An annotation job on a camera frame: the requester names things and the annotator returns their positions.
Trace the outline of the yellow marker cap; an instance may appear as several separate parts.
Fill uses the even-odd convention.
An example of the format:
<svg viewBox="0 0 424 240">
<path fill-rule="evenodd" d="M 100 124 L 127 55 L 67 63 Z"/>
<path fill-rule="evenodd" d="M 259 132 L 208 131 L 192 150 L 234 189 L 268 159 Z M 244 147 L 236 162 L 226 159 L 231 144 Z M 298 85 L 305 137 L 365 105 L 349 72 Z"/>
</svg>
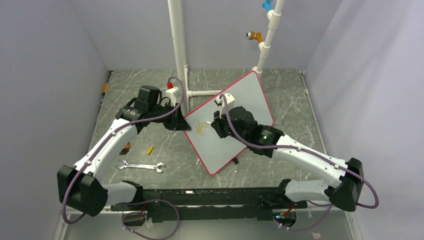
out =
<svg viewBox="0 0 424 240">
<path fill-rule="evenodd" d="M 147 150 L 147 155 L 150 155 L 152 153 L 152 151 L 154 150 L 154 146 L 151 146 L 148 150 Z"/>
</svg>

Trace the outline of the pink framed whiteboard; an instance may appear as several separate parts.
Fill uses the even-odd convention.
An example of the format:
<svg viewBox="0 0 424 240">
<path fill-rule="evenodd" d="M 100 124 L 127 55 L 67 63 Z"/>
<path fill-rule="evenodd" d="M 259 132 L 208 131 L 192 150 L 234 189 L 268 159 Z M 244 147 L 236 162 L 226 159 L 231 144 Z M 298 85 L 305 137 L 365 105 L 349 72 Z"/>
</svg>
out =
<svg viewBox="0 0 424 240">
<path fill-rule="evenodd" d="M 214 112 L 221 109 L 214 100 L 220 94 L 226 93 L 232 94 L 235 98 L 234 107 L 244 107 L 253 114 L 259 124 L 268 126 L 274 124 L 260 79 L 254 71 L 250 71 L 189 112 L 184 118 L 191 126 L 191 130 L 184 133 L 210 175 L 215 175 L 247 148 L 231 136 L 220 138 L 210 125 L 202 125 L 203 122 L 214 120 Z"/>
</svg>

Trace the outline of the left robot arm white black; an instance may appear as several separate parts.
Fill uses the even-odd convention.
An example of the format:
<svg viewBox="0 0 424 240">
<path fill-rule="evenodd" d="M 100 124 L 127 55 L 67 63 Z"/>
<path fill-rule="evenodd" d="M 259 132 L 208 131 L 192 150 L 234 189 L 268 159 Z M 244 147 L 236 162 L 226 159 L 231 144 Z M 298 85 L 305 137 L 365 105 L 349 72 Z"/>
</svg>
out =
<svg viewBox="0 0 424 240">
<path fill-rule="evenodd" d="M 182 115 L 182 102 L 177 100 L 177 95 L 186 95 L 185 90 L 171 83 L 167 86 L 168 89 L 162 92 L 157 87 L 142 85 L 137 97 L 118 111 L 96 145 L 73 166 L 63 165 L 58 170 L 58 196 L 63 217 L 67 207 L 94 217 L 109 205 L 124 203 L 131 210 L 143 205 L 143 187 L 140 184 L 123 180 L 103 185 L 101 180 L 125 145 L 150 123 L 163 124 L 170 131 L 191 129 Z"/>
</svg>

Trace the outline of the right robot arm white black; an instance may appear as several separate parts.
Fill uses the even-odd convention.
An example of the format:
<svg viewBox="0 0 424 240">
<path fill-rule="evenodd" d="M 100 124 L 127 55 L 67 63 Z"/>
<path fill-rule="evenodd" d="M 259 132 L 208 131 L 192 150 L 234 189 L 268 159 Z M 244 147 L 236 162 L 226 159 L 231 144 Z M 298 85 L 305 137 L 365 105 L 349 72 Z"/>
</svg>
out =
<svg viewBox="0 0 424 240">
<path fill-rule="evenodd" d="M 293 163 L 318 176 L 318 180 L 308 181 L 283 179 L 275 194 L 280 207 L 312 200 L 354 212 L 360 205 L 364 186 L 360 160 L 343 160 L 315 151 L 275 127 L 259 124 L 242 106 L 232 108 L 228 114 L 215 111 L 211 126 L 221 139 L 232 137 L 256 155 Z"/>
</svg>

